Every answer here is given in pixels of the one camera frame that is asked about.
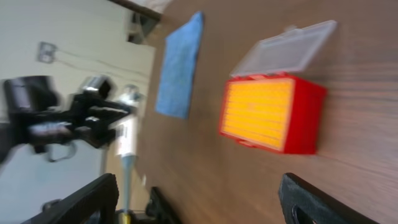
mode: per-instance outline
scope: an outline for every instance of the clear plastic lid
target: clear plastic lid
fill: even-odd
[[[337,26],[326,21],[259,41],[233,70],[231,76],[255,73],[302,72]]]

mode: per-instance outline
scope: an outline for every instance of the power socket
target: power socket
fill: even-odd
[[[39,51],[37,52],[37,61],[43,63],[53,63],[55,60],[55,52],[57,46],[55,44],[40,42]]]

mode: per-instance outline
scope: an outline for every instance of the blue towel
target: blue towel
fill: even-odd
[[[156,111],[188,118],[192,81],[203,30],[203,15],[195,13],[190,21],[166,37],[166,49],[157,94]]]

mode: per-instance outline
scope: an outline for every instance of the wooden table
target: wooden table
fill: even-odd
[[[164,37],[203,11],[188,120],[154,111]],[[398,223],[398,1],[175,0],[157,47],[138,169],[184,223],[283,223],[277,190],[293,172],[358,212]],[[289,25],[338,29],[299,76],[326,86],[316,156],[278,155],[218,134],[225,81],[247,51]]]

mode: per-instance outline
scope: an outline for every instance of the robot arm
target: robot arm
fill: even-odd
[[[111,124],[135,113],[132,105],[107,100],[112,85],[105,76],[88,79],[66,111],[53,108],[58,106],[58,96],[51,88],[50,77],[14,78],[3,86],[9,124],[0,126],[5,133],[0,163],[19,144],[30,144],[36,153],[48,152],[49,144],[70,144],[75,139],[99,148],[115,139]]]

